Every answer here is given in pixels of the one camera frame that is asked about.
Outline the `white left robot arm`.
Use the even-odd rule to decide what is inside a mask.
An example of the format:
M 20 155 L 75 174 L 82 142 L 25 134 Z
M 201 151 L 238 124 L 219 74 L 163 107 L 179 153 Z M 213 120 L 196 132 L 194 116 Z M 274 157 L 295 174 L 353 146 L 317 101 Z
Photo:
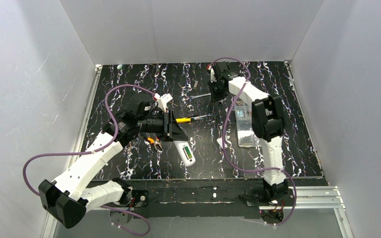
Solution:
M 88 185 L 139 133 L 154 133 L 160 141 L 174 142 L 186 167 L 196 162 L 189 138 L 173 112 L 162 110 L 159 103 L 140 102 L 116 113 L 115 118 L 103 127 L 86 155 L 81 155 L 53 181 L 45 179 L 39 185 L 44 209 L 65 228 L 74 227 L 87 212 L 102 205 L 117 203 L 126 207 L 138 201 L 132 186 L 121 178 L 94 187 Z

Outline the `green battery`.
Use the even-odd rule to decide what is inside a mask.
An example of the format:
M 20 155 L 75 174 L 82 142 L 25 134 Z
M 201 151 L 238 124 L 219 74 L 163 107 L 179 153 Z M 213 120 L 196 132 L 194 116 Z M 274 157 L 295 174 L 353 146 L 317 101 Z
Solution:
M 184 153 L 186 154 L 187 159 L 188 159 L 188 160 L 191 160 L 191 159 L 193 158 L 193 155 L 192 155 L 192 153 L 191 153 L 190 148 L 189 148 L 188 146 L 185 146 L 185 147 L 183 148 L 183 150 L 184 150 Z

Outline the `white remote control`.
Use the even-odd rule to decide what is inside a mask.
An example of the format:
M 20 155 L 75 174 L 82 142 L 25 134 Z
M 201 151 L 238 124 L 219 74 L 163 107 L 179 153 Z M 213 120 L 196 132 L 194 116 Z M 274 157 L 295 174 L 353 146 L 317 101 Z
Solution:
M 187 141 L 174 141 L 174 145 L 179 153 L 179 156 L 186 167 L 195 164 L 196 159 Z

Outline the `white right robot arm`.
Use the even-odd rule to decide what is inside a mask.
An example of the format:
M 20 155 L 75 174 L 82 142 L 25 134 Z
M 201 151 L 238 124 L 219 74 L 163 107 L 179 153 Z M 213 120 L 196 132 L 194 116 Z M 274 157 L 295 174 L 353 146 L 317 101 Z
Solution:
M 285 127 L 279 96 L 271 96 L 250 83 L 240 73 L 231 71 L 225 61 L 211 63 L 209 89 L 214 102 L 233 95 L 250 106 L 252 130 L 259 139 L 264 159 L 263 191 L 254 200 L 270 202 L 279 200 L 288 192 L 288 182 L 283 169 L 282 141 Z

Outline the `white remote battery cover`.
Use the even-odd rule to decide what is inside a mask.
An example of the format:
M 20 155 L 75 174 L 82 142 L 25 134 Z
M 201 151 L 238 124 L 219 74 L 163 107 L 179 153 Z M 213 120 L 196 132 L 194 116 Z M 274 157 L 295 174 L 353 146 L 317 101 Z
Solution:
M 218 138 L 218 139 L 216 140 L 216 142 L 218 143 L 220 149 L 223 150 L 223 149 L 227 149 L 227 148 L 228 148 L 228 145 L 227 145 L 226 142 L 224 142 L 223 138 Z

